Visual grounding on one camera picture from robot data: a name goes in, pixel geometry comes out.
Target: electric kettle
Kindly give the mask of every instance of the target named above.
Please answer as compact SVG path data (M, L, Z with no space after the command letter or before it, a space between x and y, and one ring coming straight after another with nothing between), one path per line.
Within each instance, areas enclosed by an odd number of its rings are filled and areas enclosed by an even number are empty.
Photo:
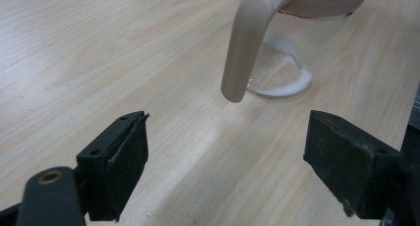
M309 86L312 73L302 63L299 58L299 50L293 45L293 42L284 36L265 37L274 15L279 13L287 14L287 16L292 15L297 17L295 19L302 19L303 23L308 18L344 17L354 12L363 1L241 0L235 15L225 62L221 86L223 95L231 102L240 102L244 98L247 88L265 96L288 96ZM256 82L250 77L258 57L262 58L262 52L269 52L272 49L280 51L283 53L282 58L288 58L291 63L299 66L300 73L292 83L273 89L258 89Z

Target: table surface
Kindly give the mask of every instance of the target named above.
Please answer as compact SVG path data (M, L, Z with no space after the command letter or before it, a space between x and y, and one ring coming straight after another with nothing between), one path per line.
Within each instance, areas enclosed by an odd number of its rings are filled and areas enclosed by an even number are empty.
M302 160L311 109L398 149L420 80L420 0L366 0L310 88L220 92L235 0L0 0L0 208L145 110L150 158L119 225L377 225ZM114 225L111 222L88 223Z

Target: beige handle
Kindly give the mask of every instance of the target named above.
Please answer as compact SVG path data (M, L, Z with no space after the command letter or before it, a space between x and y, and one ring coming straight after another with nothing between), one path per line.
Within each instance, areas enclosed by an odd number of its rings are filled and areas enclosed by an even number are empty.
M222 93L240 102L247 90L263 36L274 14L293 0L242 0L232 28L222 79Z

